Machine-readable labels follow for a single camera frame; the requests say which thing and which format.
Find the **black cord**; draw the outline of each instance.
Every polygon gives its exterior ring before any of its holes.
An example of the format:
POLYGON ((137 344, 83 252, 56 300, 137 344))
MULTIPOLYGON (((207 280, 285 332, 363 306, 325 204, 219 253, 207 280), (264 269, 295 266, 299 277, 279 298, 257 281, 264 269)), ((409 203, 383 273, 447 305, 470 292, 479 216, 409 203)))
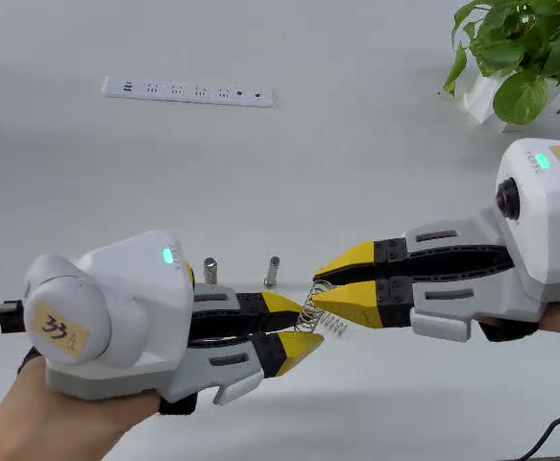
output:
POLYGON ((21 300, 4 301, 0 305, 0 329, 3 333, 20 333, 26 330, 21 300))
POLYGON ((545 430, 544 434, 542 434, 542 437, 538 439, 538 442, 536 442, 536 444, 526 454, 518 458, 516 461, 525 461, 529 459, 531 456, 533 456, 534 454, 536 454, 536 451, 538 451, 542 447, 542 445, 545 444, 548 437, 550 437, 550 434, 552 434, 552 431, 559 425, 560 425, 560 417, 552 421, 548 425, 547 430, 545 430))

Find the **black strap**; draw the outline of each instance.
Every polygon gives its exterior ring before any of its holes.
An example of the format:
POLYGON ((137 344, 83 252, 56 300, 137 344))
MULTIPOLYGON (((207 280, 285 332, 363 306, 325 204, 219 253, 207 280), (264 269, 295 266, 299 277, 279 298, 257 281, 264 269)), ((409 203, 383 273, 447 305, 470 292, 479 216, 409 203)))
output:
MULTIPOLYGON (((30 360, 37 357, 42 357, 42 354, 37 350, 37 348, 31 348, 26 356, 23 357, 23 361, 17 369, 17 374, 19 375, 21 373, 23 367, 25 367, 30 360)), ((191 415, 196 409, 197 399, 198 394, 196 393, 173 403, 162 399, 160 401, 159 413, 160 415, 191 415)))
POLYGON ((191 394, 174 403, 162 399, 160 401, 160 415, 191 415, 196 410, 198 393, 191 394))
POLYGON ((522 339, 535 333, 540 324, 531 322, 521 322, 518 320, 499 320, 496 326, 480 324, 482 332, 489 341, 494 343, 502 341, 514 341, 522 339))

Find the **handwritten number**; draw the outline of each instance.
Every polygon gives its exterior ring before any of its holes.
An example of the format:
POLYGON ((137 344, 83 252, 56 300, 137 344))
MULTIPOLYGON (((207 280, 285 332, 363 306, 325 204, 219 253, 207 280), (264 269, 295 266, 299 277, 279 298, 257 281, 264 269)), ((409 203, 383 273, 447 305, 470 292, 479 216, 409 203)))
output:
POLYGON ((59 332, 56 335, 49 336, 51 339, 63 339, 68 336, 68 330, 65 324, 60 322, 60 324, 58 325, 58 321, 52 315, 47 314, 47 318, 49 320, 47 320, 47 322, 45 323, 45 327, 43 327, 42 330, 45 333, 53 333, 54 331, 59 332))

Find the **white power strip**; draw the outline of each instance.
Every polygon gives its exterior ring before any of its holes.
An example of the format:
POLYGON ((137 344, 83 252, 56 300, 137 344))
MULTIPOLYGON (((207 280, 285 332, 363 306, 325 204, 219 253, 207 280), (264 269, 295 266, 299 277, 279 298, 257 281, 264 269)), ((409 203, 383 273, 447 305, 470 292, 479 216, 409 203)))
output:
POLYGON ((271 91, 249 90, 232 85, 163 84, 152 79, 106 77, 103 94, 110 98, 226 104, 258 108, 273 106, 271 91))

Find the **gray plastic part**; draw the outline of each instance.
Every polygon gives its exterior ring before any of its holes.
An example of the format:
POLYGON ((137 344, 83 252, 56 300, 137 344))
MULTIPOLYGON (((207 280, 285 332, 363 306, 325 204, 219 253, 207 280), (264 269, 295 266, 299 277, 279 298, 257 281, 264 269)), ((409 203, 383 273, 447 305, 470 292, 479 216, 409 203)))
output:
MULTIPOLYGON (((506 245, 493 208, 484 209, 472 218, 441 221, 410 230, 405 234, 405 241, 410 253, 455 245, 506 245), (451 236, 419 241, 422 240, 419 235, 425 234, 451 236)), ((518 262, 512 269, 479 279, 414 283, 412 329, 426 336, 467 341, 474 317, 538 322, 546 303, 527 294, 523 279, 531 278, 522 262, 518 262)))
MULTIPOLYGON (((194 312, 239 310, 234 292, 225 286, 197 284, 194 289, 194 312), (212 295, 216 301, 196 301, 196 297, 212 295)), ((224 403, 252 390, 262 380, 264 372, 251 341, 208 347, 188 348, 177 370, 152 372, 144 375, 110 379, 86 379, 47 368, 46 381, 51 389, 85 400, 110 399, 156 389, 169 402, 219 386, 214 402, 224 403), (225 396, 231 386, 230 396, 225 396)))
POLYGON ((519 275, 521 276, 521 282, 523 283, 525 292, 527 292, 531 298, 542 300, 546 303, 560 302, 560 283, 544 284, 529 275, 525 268, 521 252, 519 252, 519 247, 514 241, 514 238, 512 238, 512 232, 508 227, 506 219, 501 216, 499 210, 495 209, 494 212, 498 218, 499 229, 504 237, 508 253, 512 257, 515 266, 519 269, 519 275))
POLYGON ((188 348, 171 384, 160 390, 160 394, 173 402, 208 387, 219 386, 213 400, 217 404, 229 386, 262 373, 258 355, 250 341, 223 348, 188 348), (242 357, 244 361, 229 365, 212 364, 214 359, 221 363, 236 357, 242 357))
POLYGON ((212 310, 239 310, 241 306, 234 291, 228 286, 197 283, 194 285, 192 313, 212 310))
POLYGON ((138 394, 149 389, 164 389, 174 374, 174 371, 168 370, 110 379, 85 379, 47 367, 45 377, 49 388, 55 391, 84 400, 102 400, 138 394))

